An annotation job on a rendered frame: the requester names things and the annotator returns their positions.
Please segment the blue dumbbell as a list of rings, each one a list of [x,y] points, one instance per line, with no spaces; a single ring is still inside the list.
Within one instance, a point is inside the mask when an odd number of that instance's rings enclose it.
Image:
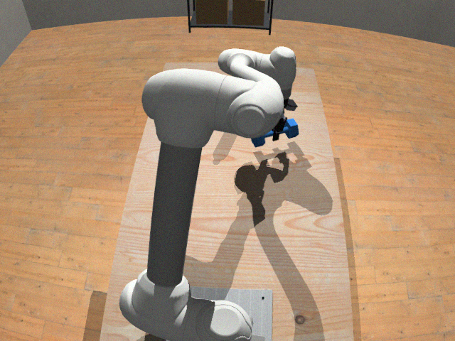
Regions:
[[[255,148],[257,148],[259,146],[263,146],[265,144],[265,138],[273,136],[273,133],[274,133],[274,131],[271,130],[268,134],[265,134],[264,136],[251,139]],[[298,124],[295,122],[294,119],[286,120],[283,131],[280,131],[280,134],[283,134],[283,133],[285,133],[287,135],[288,139],[294,138],[299,135]]]

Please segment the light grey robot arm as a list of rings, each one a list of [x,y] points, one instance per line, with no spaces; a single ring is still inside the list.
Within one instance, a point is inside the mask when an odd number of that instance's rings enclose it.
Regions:
[[[147,269],[119,299],[122,315],[136,328],[169,341],[265,341],[252,335],[253,319],[239,305],[191,296],[183,268],[202,147],[214,131],[248,139],[269,133],[291,96],[295,62],[286,47],[271,54],[229,49],[218,66],[231,76],[175,69],[145,84],[143,109],[161,147]]]

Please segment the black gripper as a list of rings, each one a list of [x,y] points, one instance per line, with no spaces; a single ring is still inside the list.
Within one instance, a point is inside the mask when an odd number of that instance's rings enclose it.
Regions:
[[[285,108],[287,107],[287,105],[288,105],[288,100],[289,100],[289,98],[284,100],[284,109],[285,109]],[[279,122],[278,122],[278,126],[276,125],[276,126],[272,129],[272,130],[274,131],[274,133],[273,133],[273,139],[272,139],[273,141],[279,140],[279,133],[280,133],[280,131],[283,131],[286,120],[287,120],[287,117],[284,116],[284,112],[283,112],[282,117],[281,117],[281,119],[280,119]]]

